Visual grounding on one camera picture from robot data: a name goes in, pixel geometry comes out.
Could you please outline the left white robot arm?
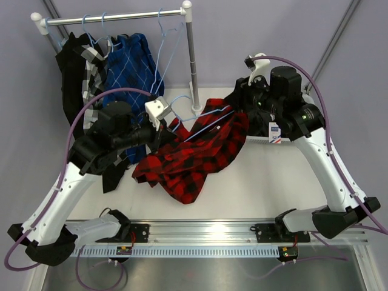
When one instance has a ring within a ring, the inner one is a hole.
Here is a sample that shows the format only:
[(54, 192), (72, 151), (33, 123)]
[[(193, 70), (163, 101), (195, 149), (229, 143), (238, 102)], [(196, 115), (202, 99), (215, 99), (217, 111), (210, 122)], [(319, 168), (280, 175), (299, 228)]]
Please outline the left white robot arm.
[(138, 123), (130, 104), (108, 103), (88, 132), (67, 151), (64, 171), (45, 200), (26, 222), (11, 225), (8, 235), (26, 247), (32, 261), (47, 266), (63, 263), (77, 247), (125, 241), (131, 221), (119, 210), (77, 223), (67, 218), (89, 187), (118, 161), (121, 151), (145, 144), (153, 150), (159, 146), (163, 133), (168, 132), (163, 118), (170, 111), (159, 96), (145, 104), (146, 116)]

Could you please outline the blue plaid shirt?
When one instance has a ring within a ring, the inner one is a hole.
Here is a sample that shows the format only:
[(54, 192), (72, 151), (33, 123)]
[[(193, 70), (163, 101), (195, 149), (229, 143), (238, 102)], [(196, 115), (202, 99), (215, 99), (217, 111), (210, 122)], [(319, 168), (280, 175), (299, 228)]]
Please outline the blue plaid shirt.
[[(131, 36), (119, 35), (116, 50), (107, 58), (107, 78), (105, 90), (124, 87), (143, 90), (157, 96), (164, 95), (164, 81), (156, 69), (147, 39), (141, 33)], [(115, 92), (103, 98), (103, 106), (113, 101), (124, 101), (130, 104), (134, 115), (145, 112), (146, 95), (136, 92)], [(125, 151), (131, 164), (136, 164), (146, 156), (144, 145)]]

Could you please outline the light blue wire hanger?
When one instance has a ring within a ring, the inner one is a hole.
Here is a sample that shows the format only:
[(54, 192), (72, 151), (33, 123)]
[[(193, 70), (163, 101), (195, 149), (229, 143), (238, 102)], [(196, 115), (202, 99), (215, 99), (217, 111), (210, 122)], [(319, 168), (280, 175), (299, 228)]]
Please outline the light blue wire hanger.
[(175, 56), (184, 28), (183, 22), (180, 22), (174, 27), (164, 28), (161, 21), (161, 12), (163, 11), (163, 8), (158, 10), (158, 25), (161, 31), (161, 42), (155, 62), (154, 81), (150, 89), (150, 92), (154, 94), (157, 94), (162, 85), (164, 85), (166, 74)]

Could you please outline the red black plaid shirt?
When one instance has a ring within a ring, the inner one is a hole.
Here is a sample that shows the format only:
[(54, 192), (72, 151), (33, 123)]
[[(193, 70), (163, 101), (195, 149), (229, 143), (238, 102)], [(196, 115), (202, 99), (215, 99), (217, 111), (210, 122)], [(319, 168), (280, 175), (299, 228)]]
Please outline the red black plaid shirt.
[(176, 134), (175, 140), (143, 158), (132, 177), (150, 187), (160, 185), (178, 202), (191, 204), (207, 175), (220, 172), (235, 160), (246, 141), (249, 120), (225, 99), (208, 99), (191, 130), (178, 119), (169, 127)]

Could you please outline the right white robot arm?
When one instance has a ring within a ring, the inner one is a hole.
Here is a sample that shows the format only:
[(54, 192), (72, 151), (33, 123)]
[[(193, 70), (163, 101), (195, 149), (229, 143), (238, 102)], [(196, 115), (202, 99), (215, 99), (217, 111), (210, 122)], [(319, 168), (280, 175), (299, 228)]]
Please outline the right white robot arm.
[(326, 197), (325, 206), (278, 215), (274, 232), (282, 241), (302, 231), (332, 239), (381, 207), (378, 198), (368, 197), (354, 182), (333, 145), (323, 114), (304, 99), (301, 81), (295, 68), (279, 66), (271, 70), (269, 80), (260, 75), (253, 82), (237, 79), (233, 91), (241, 111), (273, 115), (281, 133), (309, 162)]

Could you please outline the dark pinstriped shirt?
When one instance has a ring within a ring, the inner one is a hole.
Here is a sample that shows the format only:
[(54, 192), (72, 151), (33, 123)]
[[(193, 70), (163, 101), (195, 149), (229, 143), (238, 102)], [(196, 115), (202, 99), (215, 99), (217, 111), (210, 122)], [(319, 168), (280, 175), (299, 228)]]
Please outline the dark pinstriped shirt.
[(224, 99), (234, 110), (247, 115), (249, 120), (248, 136), (269, 137), (269, 122), (272, 122), (272, 117), (269, 113), (255, 106), (252, 98), (232, 92)]

